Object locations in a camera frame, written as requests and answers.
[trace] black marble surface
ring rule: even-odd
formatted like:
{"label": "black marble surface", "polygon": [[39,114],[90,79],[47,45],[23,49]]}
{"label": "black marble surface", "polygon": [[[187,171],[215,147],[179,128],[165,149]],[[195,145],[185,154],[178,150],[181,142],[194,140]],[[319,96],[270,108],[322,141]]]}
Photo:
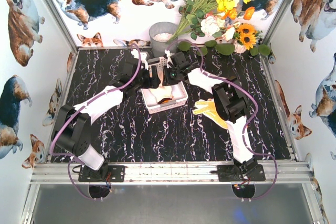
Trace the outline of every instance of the black marble surface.
{"label": "black marble surface", "polygon": [[[75,105],[99,93],[117,75],[130,49],[81,50],[73,74],[67,103]],[[196,51],[189,52],[199,61]],[[276,159],[290,159],[261,62],[247,54],[222,56],[210,51],[205,70],[222,77],[237,76],[242,87],[259,104],[248,134],[256,152]],[[185,106],[149,114],[139,91],[125,103],[112,108],[91,128],[92,146],[110,162],[226,161],[233,157],[228,131],[203,115],[194,115],[194,103],[211,94],[185,84],[189,99]],[[249,112],[254,112],[250,103]],[[67,161],[55,158],[54,162]]]}

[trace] gray floor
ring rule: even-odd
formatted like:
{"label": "gray floor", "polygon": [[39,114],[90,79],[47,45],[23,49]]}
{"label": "gray floor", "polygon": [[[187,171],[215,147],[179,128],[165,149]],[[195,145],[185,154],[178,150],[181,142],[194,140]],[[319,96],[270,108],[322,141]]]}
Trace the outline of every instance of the gray floor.
{"label": "gray floor", "polygon": [[[257,185],[260,195],[269,185]],[[41,185],[35,224],[307,224],[312,223],[300,184],[274,187],[241,202],[230,185],[115,186],[104,202],[82,198],[71,185]],[[81,186],[87,193],[88,186]]]}

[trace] sunflower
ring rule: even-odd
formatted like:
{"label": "sunflower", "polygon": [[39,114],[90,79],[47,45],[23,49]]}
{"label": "sunflower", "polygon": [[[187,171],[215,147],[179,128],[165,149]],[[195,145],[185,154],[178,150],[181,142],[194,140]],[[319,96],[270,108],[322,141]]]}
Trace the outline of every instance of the sunflower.
{"label": "sunflower", "polygon": [[257,39],[253,34],[240,34],[240,42],[243,43],[247,50],[250,50],[257,43]]}
{"label": "sunflower", "polygon": [[256,32],[256,28],[251,24],[241,24],[238,28],[238,32],[240,34],[254,34]]}

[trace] dog paw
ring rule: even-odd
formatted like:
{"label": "dog paw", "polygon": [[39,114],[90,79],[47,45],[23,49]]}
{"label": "dog paw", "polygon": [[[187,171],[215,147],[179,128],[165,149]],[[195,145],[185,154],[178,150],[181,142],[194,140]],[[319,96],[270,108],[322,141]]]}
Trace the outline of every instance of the dog paw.
{"label": "dog paw", "polygon": [[172,9],[172,8],[174,8],[175,6],[174,6],[173,4],[170,4],[170,5],[165,5],[165,7],[166,7],[167,9]]}

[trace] corgi wallpaper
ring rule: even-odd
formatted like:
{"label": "corgi wallpaper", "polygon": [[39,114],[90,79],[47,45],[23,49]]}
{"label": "corgi wallpaper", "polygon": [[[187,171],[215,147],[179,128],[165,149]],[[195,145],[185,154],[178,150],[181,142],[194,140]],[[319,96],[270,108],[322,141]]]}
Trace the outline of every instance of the corgi wallpaper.
{"label": "corgi wallpaper", "polygon": [[[127,46],[136,42],[150,46],[149,28],[157,22],[178,23],[183,0],[52,0],[78,47]],[[271,24],[282,0],[255,0],[256,12],[250,22],[263,35]],[[204,43],[209,37],[198,38]]]}
{"label": "corgi wallpaper", "polygon": [[51,126],[43,123],[53,122],[71,48],[41,0],[0,6],[0,222],[11,224],[20,223],[32,168],[45,158]]}
{"label": "corgi wallpaper", "polygon": [[336,0],[292,0],[271,39],[277,56],[271,69],[288,132],[298,158],[309,153],[313,160],[324,223],[336,223],[330,186],[336,179],[335,27]]}

